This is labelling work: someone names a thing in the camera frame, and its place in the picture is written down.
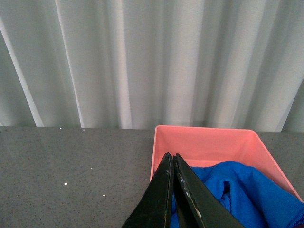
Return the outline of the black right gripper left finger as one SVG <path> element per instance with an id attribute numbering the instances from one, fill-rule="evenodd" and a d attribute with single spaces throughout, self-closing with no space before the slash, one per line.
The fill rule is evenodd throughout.
<path id="1" fill-rule="evenodd" d="M 140 202 L 124 228 L 169 228 L 171 225 L 174 165 L 172 155 L 164 154 Z"/>

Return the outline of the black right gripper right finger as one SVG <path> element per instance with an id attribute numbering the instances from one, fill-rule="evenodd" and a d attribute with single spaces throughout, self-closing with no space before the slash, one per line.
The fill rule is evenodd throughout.
<path id="1" fill-rule="evenodd" d="M 213 196 L 185 160 L 176 154 L 174 198 L 180 228 L 242 228 L 243 225 Z"/>

